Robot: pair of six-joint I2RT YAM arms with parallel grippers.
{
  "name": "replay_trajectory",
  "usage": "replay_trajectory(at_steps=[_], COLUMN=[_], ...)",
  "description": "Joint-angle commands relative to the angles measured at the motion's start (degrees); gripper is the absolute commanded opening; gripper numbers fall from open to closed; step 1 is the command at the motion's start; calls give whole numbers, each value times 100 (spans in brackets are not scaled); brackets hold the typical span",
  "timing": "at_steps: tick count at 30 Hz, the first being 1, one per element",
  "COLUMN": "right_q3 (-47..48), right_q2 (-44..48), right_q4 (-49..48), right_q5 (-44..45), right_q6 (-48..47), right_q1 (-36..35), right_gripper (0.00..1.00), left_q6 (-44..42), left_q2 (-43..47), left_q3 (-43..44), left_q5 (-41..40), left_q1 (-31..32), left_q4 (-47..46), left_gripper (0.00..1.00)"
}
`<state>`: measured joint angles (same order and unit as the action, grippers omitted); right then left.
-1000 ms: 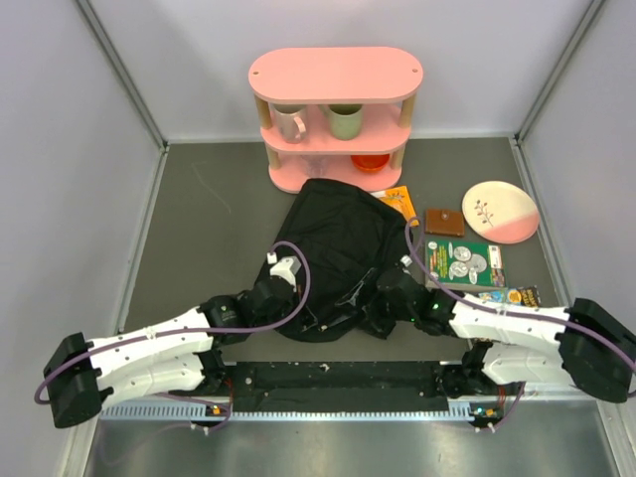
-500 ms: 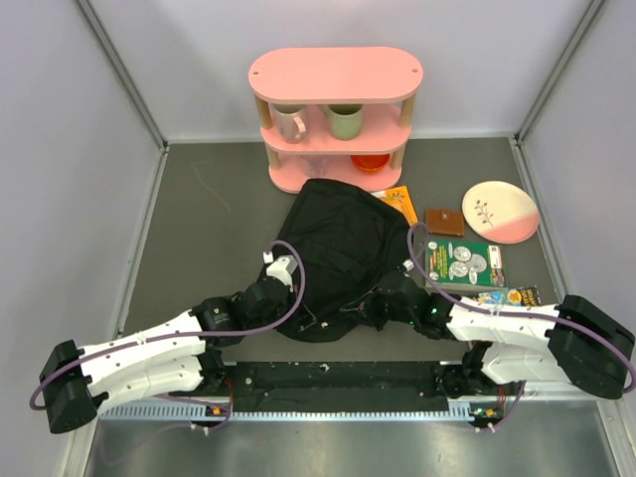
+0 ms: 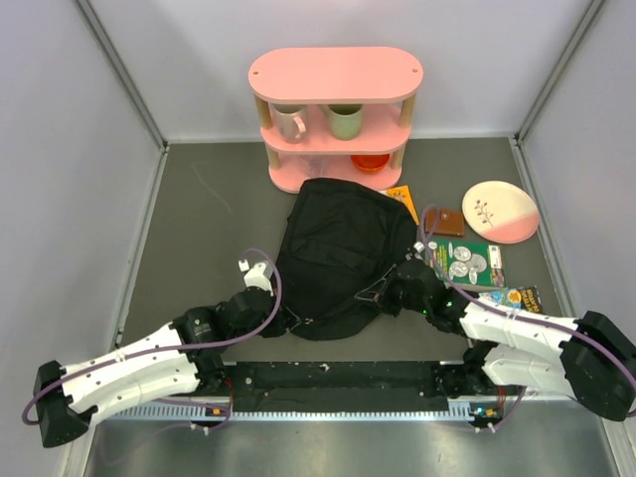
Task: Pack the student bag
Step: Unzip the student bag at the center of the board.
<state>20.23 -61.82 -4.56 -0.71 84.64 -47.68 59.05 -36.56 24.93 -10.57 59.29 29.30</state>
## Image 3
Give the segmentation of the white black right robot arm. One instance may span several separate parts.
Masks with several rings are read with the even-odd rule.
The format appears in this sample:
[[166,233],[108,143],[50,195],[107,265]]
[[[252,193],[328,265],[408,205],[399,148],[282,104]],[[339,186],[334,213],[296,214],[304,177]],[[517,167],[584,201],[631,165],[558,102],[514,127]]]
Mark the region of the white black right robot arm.
[[420,312],[440,331],[489,350],[464,368],[466,386],[484,394],[516,386],[574,399],[613,421],[635,414],[635,345],[604,314],[554,317],[496,304],[442,280],[408,259],[356,295],[387,314]]

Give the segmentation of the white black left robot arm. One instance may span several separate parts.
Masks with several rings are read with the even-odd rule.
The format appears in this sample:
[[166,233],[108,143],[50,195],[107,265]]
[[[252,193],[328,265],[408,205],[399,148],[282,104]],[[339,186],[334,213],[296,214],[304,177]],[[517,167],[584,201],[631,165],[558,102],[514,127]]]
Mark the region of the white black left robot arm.
[[223,352],[299,323],[278,296],[250,287],[217,305],[187,310],[147,337],[102,357],[42,365],[34,386],[36,426],[46,448],[76,440],[107,418],[173,395],[210,396],[228,384]]

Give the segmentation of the black student backpack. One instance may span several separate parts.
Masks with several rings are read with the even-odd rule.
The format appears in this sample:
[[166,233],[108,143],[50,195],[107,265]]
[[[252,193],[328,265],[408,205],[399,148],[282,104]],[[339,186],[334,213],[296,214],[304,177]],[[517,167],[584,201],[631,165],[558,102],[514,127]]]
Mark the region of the black student backpack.
[[403,261],[416,224],[396,199],[328,178],[303,183],[275,265],[282,298],[265,337],[350,338],[380,314],[367,288]]

